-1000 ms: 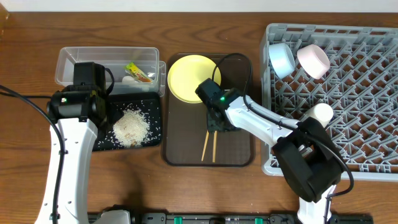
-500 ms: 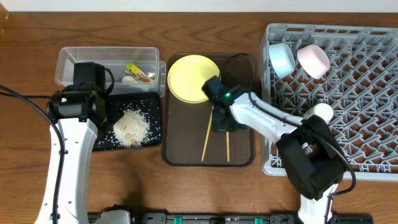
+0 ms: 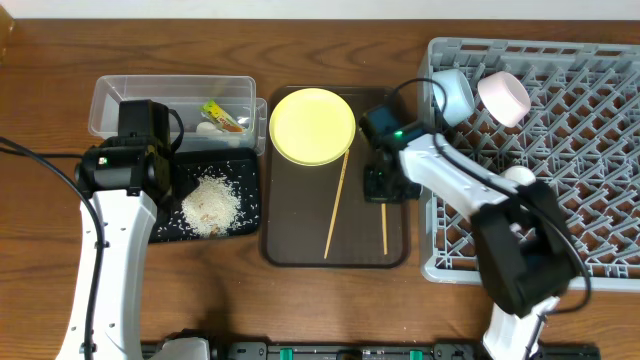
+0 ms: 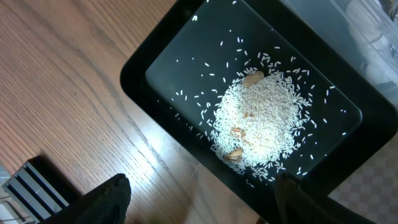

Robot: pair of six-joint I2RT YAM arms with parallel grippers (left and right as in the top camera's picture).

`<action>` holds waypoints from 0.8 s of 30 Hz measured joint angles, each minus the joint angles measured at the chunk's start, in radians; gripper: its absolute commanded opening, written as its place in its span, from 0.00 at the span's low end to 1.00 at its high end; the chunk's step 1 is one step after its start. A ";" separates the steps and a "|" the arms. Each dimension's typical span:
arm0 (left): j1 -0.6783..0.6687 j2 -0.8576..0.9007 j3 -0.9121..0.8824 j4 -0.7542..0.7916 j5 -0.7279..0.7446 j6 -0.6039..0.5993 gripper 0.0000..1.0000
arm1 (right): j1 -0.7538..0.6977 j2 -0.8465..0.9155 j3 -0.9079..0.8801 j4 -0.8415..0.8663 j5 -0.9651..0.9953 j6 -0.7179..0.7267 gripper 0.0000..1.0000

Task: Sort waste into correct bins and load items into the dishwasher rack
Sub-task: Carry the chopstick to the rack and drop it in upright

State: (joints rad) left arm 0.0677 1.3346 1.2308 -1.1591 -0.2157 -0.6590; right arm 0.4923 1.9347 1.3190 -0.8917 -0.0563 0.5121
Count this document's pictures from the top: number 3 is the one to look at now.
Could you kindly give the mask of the white tissue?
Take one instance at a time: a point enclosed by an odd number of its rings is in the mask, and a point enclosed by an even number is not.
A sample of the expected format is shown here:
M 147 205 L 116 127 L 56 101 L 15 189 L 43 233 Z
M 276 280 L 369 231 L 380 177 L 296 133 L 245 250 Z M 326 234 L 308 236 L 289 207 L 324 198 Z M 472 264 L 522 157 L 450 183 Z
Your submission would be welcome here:
M 213 136 L 214 134 L 220 133 L 220 130 L 214 123 L 210 121 L 203 121 L 197 125 L 196 133 L 201 136 Z

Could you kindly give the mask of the green yellow snack wrapper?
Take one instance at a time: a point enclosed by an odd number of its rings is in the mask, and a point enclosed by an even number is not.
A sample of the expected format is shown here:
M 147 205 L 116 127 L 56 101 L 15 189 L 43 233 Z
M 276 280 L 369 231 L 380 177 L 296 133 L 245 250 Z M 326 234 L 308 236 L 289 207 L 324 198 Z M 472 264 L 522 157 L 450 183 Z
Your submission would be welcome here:
M 201 107 L 202 113 L 217 128 L 225 132 L 243 133 L 245 128 L 241 126 L 231 115 L 229 115 L 214 100 L 209 100 Z

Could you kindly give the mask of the light blue bowl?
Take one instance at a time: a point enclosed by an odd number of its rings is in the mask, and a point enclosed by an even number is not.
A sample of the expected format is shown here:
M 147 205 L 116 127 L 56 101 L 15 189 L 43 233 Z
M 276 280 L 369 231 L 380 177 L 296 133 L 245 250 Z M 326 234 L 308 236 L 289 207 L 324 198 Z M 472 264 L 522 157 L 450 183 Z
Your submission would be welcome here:
M 455 127 L 474 112 L 474 97 L 465 75 L 458 69 L 435 72 L 432 89 L 436 104 L 447 126 Z

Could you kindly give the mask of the white cup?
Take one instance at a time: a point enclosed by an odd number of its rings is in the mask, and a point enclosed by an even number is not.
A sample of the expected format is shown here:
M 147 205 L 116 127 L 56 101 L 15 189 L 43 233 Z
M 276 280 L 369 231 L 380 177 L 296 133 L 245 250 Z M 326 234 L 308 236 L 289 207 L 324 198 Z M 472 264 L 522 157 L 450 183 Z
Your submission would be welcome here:
M 528 186 L 536 181 L 534 173 L 521 165 L 513 165 L 501 173 L 501 176 L 520 185 Z

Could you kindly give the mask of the white bowl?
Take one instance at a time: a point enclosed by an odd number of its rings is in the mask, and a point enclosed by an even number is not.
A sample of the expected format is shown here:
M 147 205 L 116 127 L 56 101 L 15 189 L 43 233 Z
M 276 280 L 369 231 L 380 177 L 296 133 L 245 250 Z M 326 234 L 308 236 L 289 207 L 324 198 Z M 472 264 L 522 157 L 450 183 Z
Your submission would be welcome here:
M 490 115 L 506 127 L 515 127 L 531 109 L 526 88 L 511 73 L 500 71 L 483 78 L 477 90 Z

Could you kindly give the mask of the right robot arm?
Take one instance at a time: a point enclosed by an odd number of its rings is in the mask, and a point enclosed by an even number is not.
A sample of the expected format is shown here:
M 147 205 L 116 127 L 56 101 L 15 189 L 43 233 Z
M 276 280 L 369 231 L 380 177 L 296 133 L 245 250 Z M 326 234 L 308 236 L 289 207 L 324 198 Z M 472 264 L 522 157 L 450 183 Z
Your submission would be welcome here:
M 371 202 L 408 198 L 418 184 L 470 224 L 481 282 L 494 302 L 482 344 L 493 359 L 528 359 L 546 318 L 583 274 L 553 190 L 483 168 L 421 126 L 361 123 L 376 160 L 365 178 Z

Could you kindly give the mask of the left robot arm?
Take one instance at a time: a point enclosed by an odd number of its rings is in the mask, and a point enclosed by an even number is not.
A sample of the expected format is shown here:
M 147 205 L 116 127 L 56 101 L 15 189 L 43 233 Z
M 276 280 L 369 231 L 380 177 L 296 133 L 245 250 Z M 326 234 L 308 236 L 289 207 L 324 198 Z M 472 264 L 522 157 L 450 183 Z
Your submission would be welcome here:
M 187 174 L 173 149 L 92 147 L 76 167 L 82 243 L 61 359 L 139 359 L 147 246 L 158 206 Z

